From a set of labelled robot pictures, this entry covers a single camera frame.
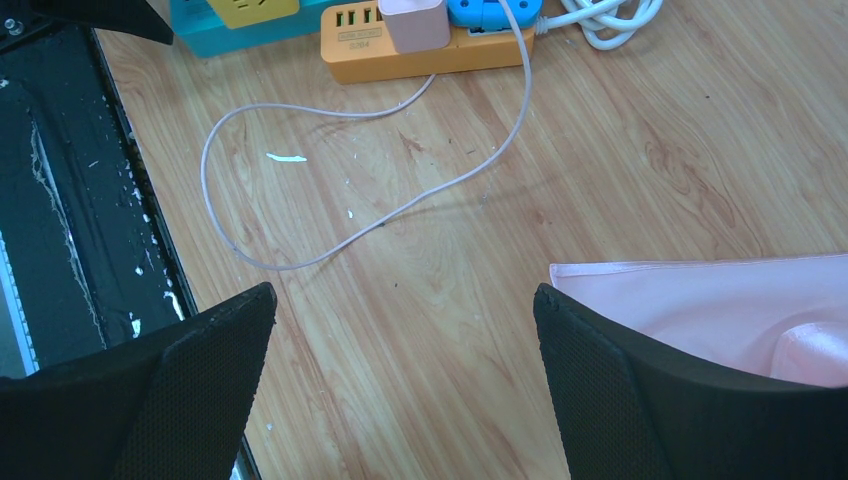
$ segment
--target white power cord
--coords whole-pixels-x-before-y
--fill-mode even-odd
[[[536,22],[536,34],[542,35],[548,30],[577,23],[583,29],[583,36],[590,45],[598,50],[612,50],[630,39],[636,30],[654,19],[662,7],[663,0],[560,0],[566,14],[558,17],[539,17]],[[618,10],[622,5],[638,2],[639,6],[629,19],[618,18]],[[603,40],[596,32],[610,29],[619,33],[614,37]]]
[[[316,264],[316,263],[318,263],[322,260],[325,260],[325,259],[335,255],[336,253],[341,251],[343,248],[345,248],[346,246],[353,243],[355,240],[364,236],[366,233],[370,232],[371,230],[374,230],[377,227],[380,227],[385,222],[388,222],[389,220],[400,215],[404,211],[409,210],[410,208],[412,208],[413,205],[415,205],[415,204],[421,202],[422,200],[424,200],[428,197],[431,197],[431,196],[433,196],[433,195],[435,195],[435,194],[437,194],[437,193],[439,193],[443,190],[447,190],[448,188],[453,187],[454,185],[457,185],[461,182],[464,182],[465,180],[468,180],[469,178],[471,178],[471,177],[477,175],[478,173],[480,173],[481,171],[485,170],[487,167],[491,166],[495,162],[495,160],[497,160],[498,157],[500,157],[503,154],[503,152],[509,147],[509,145],[512,143],[512,140],[518,134],[518,130],[521,128],[521,125],[524,123],[524,118],[527,116],[527,109],[530,106],[530,95],[533,91],[533,72],[530,69],[530,55],[527,53],[527,45],[524,43],[524,37],[521,34],[521,30],[518,27],[518,22],[516,22],[515,16],[513,15],[512,10],[510,10],[509,5],[506,3],[506,0],[498,0],[498,2],[501,4],[501,7],[503,7],[504,12],[506,13],[507,20],[509,20],[509,26],[512,28],[512,33],[515,34],[515,38],[518,41],[518,50],[521,53],[521,61],[522,61],[522,64],[524,66],[524,100],[521,103],[521,109],[518,112],[518,118],[515,121],[515,125],[512,127],[512,130],[509,132],[509,135],[506,137],[506,140],[504,140],[504,142],[501,144],[501,147],[498,148],[495,151],[495,153],[492,154],[491,157],[489,157],[485,162],[481,163],[480,165],[478,165],[473,170],[471,170],[471,171],[469,171],[469,172],[467,172],[467,173],[465,173],[465,174],[463,174],[463,175],[461,175],[461,176],[459,176],[459,177],[457,177],[457,178],[455,178],[455,179],[453,179],[453,180],[451,180],[447,183],[439,185],[438,187],[432,188],[432,189],[427,190],[426,192],[418,195],[417,197],[415,197],[412,200],[410,200],[409,202],[407,202],[405,205],[403,205],[400,208],[396,209],[395,211],[389,213],[388,215],[384,216],[383,218],[377,220],[376,222],[372,223],[371,225],[363,228],[362,230],[355,233],[354,235],[352,235],[347,240],[336,245],[335,247],[333,247],[332,249],[330,249],[326,253],[324,253],[324,254],[322,254],[318,257],[313,258],[312,260],[307,260],[305,262],[297,263],[297,264],[293,264],[293,265],[270,265],[270,264],[263,263],[263,262],[260,262],[258,260],[253,259],[252,257],[250,257],[249,255],[247,255],[246,253],[242,252],[239,249],[238,245],[235,244],[235,242],[227,235],[227,233],[224,231],[224,228],[221,226],[221,221],[218,219],[218,214],[215,211],[215,207],[212,204],[212,199],[209,196],[209,180],[208,180],[209,151],[212,148],[212,142],[215,140],[215,137],[218,135],[218,131],[221,130],[221,127],[223,127],[224,124],[227,121],[229,121],[230,119],[232,119],[233,117],[235,117],[237,115],[240,115],[240,114],[247,112],[247,111],[250,111],[250,110],[258,110],[258,109],[297,110],[297,111],[301,111],[301,112],[317,113],[319,115],[326,115],[326,116],[331,116],[331,117],[345,117],[345,118],[378,118],[378,117],[384,117],[386,115],[391,115],[392,113],[403,110],[409,104],[411,104],[412,102],[417,100],[418,97],[420,97],[421,94],[424,93],[424,91],[427,89],[427,87],[429,87],[433,83],[433,79],[436,76],[431,75],[430,78],[427,79],[427,82],[424,83],[424,85],[417,92],[415,92],[414,95],[409,97],[409,99],[406,100],[405,102],[401,103],[397,107],[390,108],[388,110],[383,110],[381,112],[373,112],[373,113],[331,112],[331,111],[327,111],[327,110],[319,110],[317,108],[302,107],[302,106],[299,106],[299,105],[287,105],[287,104],[280,104],[280,103],[263,103],[263,104],[255,104],[255,105],[246,105],[244,107],[237,108],[237,109],[233,110],[232,112],[224,115],[220,120],[218,120],[218,123],[216,123],[215,126],[212,128],[212,131],[209,132],[209,137],[206,139],[206,144],[203,146],[203,153],[201,154],[201,157],[200,157],[200,184],[201,184],[201,187],[203,188],[203,199],[206,202],[206,210],[209,212],[209,217],[212,220],[212,224],[215,226],[215,230],[217,230],[218,235],[220,235],[221,239],[224,241],[224,243],[227,244],[227,246],[230,248],[230,250],[235,252],[235,254],[240,259],[244,260],[245,262],[247,262],[247,263],[249,263],[249,264],[251,264],[255,267],[264,268],[266,270],[274,270],[274,271],[296,270],[296,269],[299,269],[299,268],[314,265],[314,264]]]

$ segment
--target teal power strip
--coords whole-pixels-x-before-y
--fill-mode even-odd
[[[350,0],[301,0],[294,15],[230,30],[206,0],[171,0],[171,28],[195,55],[214,57],[318,32],[324,10],[343,3]]]

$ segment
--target pink fabric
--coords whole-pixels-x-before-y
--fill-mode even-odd
[[[848,385],[848,254],[551,265],[558,290],[689,354],[809,385]]]

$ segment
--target pink usb charger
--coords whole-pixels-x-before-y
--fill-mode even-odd
[[[377,0],[398,53],[442,48],[450,43],[446,0]]]

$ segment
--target wood grain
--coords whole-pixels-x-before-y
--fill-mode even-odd
[[[217,239],[198,181],[209,129],[250,102],[383,109],[423,79],[340,87],[314,35],[207,60],[100,39],[199,306],[262,280],[279,292],[247,428],[264,478],[567,478],[531,312],[548,265],[848,250],[846,25],[836,0],[675,0],[612,52],[574,28],[540,37],[499,163],[284,274]],[[446,75],[371,122],[248,113],[214,149],[225,227],[265,261],[322,253],[483,161],[522,81]]]

